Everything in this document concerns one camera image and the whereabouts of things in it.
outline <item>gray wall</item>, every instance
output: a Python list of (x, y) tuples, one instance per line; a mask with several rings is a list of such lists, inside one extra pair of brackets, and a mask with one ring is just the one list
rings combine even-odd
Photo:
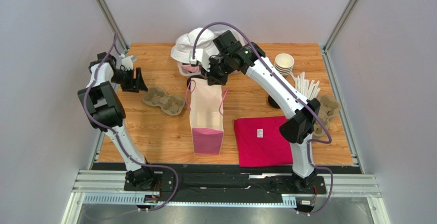
[(437, 0), (360, 0), (331, 52), (392, 223), (437, 219)]
[(0, 0), (2, 223), (60, 223), (96, 136), (76, 93), (111, 42), (95, 0)]
[(106, 0), (128, 43), (174, 42), (196, 27), (225, 21), (255, 42), (319, 44), (348, 1)]

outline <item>pink paper bag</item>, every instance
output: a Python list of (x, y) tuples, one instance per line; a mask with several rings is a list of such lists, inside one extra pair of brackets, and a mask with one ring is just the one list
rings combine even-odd
[[(188, 90), (191, 103), (187, 102)], [(229, 89), (222, 93), (220, 85), (209, 86), (205, 79), (192, 79), (185, 93), (190, 110), (190, 126), (194, 153), (219, 155), (223, 141), (223, 100)]]

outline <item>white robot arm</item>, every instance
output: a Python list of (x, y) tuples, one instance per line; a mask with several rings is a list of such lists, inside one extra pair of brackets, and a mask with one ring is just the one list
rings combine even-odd
[(132, 62), (136, 60), (135, 56), (123, 58), (120, 68), (117, 69), (116, 59), (112, 55), (109, 55), (107, 62), (101, 64), (105, 55), (106, 52), (98, 54), (98, 60), (90, 64), (91, 80), (87, 88), (79, 90), (77, 95), (81, 103), (83, 103), (86, 91), (92, 85), (87, 96), (87, 110), (99, 123), (113, 129), (119, 136), (120, 143), (112, 131), (98, 126), (89, 119), (91, 125), (104, 132), (116, 146), (126, 165), (126, 180), (134, 187), (138, 186), (144, 190), (149, 190), (155, 185), (153, 171), (132, 161), (135, 160), (140, 164), (148, 164), (126, 128), (126, 113), (111, 83), (120, 84), (123, 91), (129, 92), (147, 91), (148, 89), (144, 84), (141, 68), (136, 68), (136, 78), (134, 78)]
[(213, 40), (220, 54), (208, 56), (203, 49), (196, 49), (194, 58), (202, 65), (202, 75), (208, 79), (209, 85), (225, 85), (228, 74), (240, 70), (266, 90), (284, 112), (287, 121), (279, 127), (282, 136), (290, 142), (293, 155), (293, 171), (298, 176), (294, 182), (297, 189), (308, 189), (316, 177), (312, 160), (311, 145), (313, 115), (297, 101), (304, 100), (316, 114), (320, 108), (317, 99), (307, 100), (307, 97), (286, 81), (271, 64), (264, 51), (252, 43), (261, 59), (254, 54), (249, 45), (242, 46), (230, 31)]

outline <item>bag handle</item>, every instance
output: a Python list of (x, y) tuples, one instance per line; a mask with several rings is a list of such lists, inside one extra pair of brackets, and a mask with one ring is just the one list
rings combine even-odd
[(219, 112), (220, 115), (222, 115), (222, 116), (223, 116), (223, 112), (222, 112), (223, 102), (225, 101), (225, 97), (226, 97), (226, 94), (228, 94), (228, 91), (229, 91), (229, 87), (226, 88), (226, 89), (222, 92), (222, 101), (220, 102), (220, 106), (219, 106), (219, 108), (218, 108), (218, 112)]
[[(185, 91), (185, 104), (188, 106), (188, 109), (190, 111), (191, 111), (191, 106), (188, 103), (188, 90), (190, 90), (190, 88), (191, 88), (191, 82), (194, 82), (194, 88), (192, 91), (190, 91), (190, 93), (193, 93), (196, 90), (196, 85), (197, 85), (196, 82), (193, 79), (191, 79), (190, 82), (188, 83), (187, 90)], [(223, 115), (223, 112), (222, 112), (223, 101), (225, 101), (225, 97), (226, 97), (226, 94), (228, 94), (228, 91), (229, 91), (229, 87), (226, 88), (222, 92), (222, 101), (220, 102), (220, 106), (218, 107), (218, 112), (220, 113), (220, 115)]]
[(190, 111), (191, 111), (191, 106), (187, 101), (187, 96), (188, 96), (188, 90), (190, 90), (190, 87), (191, 87), (191, 82), (194, 82), (194, 88), (192, 91), (190, 91), (190, 93), (193, 93), (196, 90), (196, 82), (193, 79), (191, 79), (190, 82), (188, 83), (187, 90), (185, 91), (185, 103), (187, 104), (188, 109)]

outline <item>white cup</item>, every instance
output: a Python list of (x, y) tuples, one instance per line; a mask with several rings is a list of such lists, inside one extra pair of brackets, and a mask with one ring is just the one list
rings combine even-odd
[(294, 58), (287, 53), (281, 53), (274, 59), (274, 67), (281, 75), (290, 74), (293, 66)]

